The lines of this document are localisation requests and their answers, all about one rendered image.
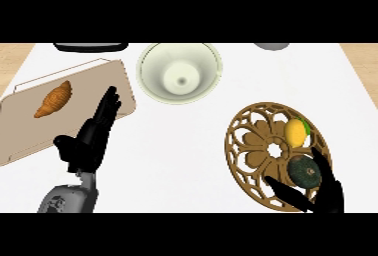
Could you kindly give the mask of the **yellow mango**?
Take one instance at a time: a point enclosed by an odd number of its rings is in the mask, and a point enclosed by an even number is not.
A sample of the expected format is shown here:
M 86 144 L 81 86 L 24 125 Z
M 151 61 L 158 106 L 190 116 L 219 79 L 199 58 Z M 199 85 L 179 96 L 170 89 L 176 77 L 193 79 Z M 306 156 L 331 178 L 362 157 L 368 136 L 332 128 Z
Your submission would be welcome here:
M 307 136 L 310 135 L 310 126 L 303 119 L 294 118 L 285 124 L 285 140 L 292 148 L 301 147 Z

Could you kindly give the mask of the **brown croissant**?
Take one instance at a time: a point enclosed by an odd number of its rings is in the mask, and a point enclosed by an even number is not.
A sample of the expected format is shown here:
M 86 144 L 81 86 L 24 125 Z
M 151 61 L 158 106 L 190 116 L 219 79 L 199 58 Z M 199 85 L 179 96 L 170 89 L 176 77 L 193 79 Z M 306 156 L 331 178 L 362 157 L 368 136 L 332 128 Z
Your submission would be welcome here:
M 58 112 L 69 101 L 72 96 L 71 82 L 65 81 L 46 95 L 34 117 L 41 118 Z

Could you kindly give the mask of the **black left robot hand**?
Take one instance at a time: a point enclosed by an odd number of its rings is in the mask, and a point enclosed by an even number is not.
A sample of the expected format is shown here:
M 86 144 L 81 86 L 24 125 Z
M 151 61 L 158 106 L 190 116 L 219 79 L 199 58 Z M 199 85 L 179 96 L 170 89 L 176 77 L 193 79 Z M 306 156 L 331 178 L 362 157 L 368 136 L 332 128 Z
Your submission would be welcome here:
M 109 132 L 121 106 L 117 88 L 111 86 L 100 99 L 92 118 L 81 126 L 75 137 L 59 135 L 53 144 L 61 160 L 68 163 L 68 172 L 94 173 L 103 160 Z

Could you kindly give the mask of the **pale green bowl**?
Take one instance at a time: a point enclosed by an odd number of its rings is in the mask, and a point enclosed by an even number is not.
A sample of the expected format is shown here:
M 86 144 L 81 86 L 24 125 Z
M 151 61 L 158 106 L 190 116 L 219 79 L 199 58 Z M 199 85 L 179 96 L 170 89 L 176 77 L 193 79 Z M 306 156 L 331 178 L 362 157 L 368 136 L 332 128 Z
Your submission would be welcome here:
M 220 54 L 210 43 L 155 43 L 140 55 L 136 76 L 151 98 L 188 104 L 213 91 L 221 71 Z

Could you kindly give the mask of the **black flat appliance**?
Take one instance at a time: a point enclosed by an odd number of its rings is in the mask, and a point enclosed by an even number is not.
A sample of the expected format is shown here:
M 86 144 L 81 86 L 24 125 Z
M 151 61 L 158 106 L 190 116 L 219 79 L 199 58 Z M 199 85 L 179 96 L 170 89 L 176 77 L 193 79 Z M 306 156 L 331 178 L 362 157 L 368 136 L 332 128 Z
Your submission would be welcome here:
M 80 53 L 102 53 L 123 51 L 127 43 L 55 43 L 53 46 L 59 51 Z

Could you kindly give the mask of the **grey round object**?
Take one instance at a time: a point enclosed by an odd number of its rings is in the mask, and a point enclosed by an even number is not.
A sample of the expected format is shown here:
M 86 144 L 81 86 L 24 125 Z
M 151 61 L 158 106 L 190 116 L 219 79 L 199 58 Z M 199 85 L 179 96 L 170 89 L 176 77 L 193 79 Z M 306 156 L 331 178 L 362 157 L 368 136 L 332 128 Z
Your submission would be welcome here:
M 254 43 L 261 49 L 278 51 L 289 46 L 289 43 Z

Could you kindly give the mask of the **brown ornate round placemat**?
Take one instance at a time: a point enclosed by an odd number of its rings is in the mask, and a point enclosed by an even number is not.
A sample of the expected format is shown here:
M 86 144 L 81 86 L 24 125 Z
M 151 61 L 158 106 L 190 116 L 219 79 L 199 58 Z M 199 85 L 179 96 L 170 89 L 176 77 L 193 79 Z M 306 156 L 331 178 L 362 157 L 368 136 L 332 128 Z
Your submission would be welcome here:
M 283 127 L 291 119 L 303 119 L 310 129 L 309 143 L 298 148 L 289 146 L 283 135 Z M 326 141 L 314 124 L 291 107 L 275 102 L 260 102 L 235 115 L 224 138 L 227 166 L 244 192 L 273 210 L 298 212 L 294 206 L 263 191 L 264 177 L 272 176 L 289 187 L 297 187 L 289 179 L 286 165 L 297 155 L 313 157 L 312 147 L 332 162 Z

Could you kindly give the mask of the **dark green squash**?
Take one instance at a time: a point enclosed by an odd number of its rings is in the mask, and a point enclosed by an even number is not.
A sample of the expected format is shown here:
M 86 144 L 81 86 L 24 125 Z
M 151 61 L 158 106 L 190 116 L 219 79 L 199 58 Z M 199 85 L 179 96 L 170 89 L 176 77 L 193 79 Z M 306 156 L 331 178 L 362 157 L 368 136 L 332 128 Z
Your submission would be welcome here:
M 314 160 L 306 155 L 294 156 L 288 162 L 288 174 L 294 184 L 312 189 L 320 184 L 320 170 Z

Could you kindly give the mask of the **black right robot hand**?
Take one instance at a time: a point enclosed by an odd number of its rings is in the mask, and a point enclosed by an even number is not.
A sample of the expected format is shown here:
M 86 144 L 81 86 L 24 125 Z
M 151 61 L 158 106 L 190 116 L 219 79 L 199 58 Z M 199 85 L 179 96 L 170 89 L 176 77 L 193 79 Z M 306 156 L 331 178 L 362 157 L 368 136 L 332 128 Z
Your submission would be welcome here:
M 303 212 L 343 213 L 344 193 L 341 182 L 335 179 L 328 159 L 316 148 L 312 148 L 312 154 L 322 175 L 322 182 L 314 202 L 310 202 L 298 190 L 281 183 L 270 176 L 266 176 L 264 180 L 273 189 L 276 197 Z

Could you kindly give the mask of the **beige cutting board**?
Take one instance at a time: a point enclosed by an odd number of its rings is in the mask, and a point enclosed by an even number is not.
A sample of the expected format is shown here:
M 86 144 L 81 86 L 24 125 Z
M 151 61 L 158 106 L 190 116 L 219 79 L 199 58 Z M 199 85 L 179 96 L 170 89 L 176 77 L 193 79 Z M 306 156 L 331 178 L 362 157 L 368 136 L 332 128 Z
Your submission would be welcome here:
M 87 63 L 83 66 L 78 72 L 58 72 L 56 78 L 28 81 L 34 86 L 13 91 L 0 100 L 0 166 L 50 147 L 58 135 L 77 135 L 111 86 L 117 87 L 121 101 L 117 118 L 133 113 L 136 100 L 123 62 L 97 59 L 93 66 Z M 68 103 L 55 113 L 35 118 L 44 97 L 65 81 L 72 88 Z

